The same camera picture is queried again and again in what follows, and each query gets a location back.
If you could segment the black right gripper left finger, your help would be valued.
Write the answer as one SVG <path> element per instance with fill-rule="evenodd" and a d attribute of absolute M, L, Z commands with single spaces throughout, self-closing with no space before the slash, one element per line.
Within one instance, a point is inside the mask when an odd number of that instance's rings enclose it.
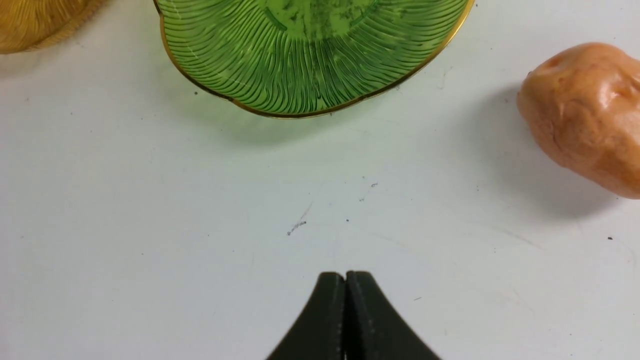
<path fill-rule="evenodd" d="M 311 296 L 269 360 L 342 360 L 346 282 L 336 272 L 322 272 Z"/>

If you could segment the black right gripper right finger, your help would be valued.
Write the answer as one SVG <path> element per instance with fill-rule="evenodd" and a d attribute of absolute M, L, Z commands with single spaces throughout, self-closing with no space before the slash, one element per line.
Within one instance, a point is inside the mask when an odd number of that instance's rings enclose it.
<path fill-rule="evenodd" d="M 370 272 L 346 273 L 345 305 L 346 359 L 439 359 L 391 305 Z"/>

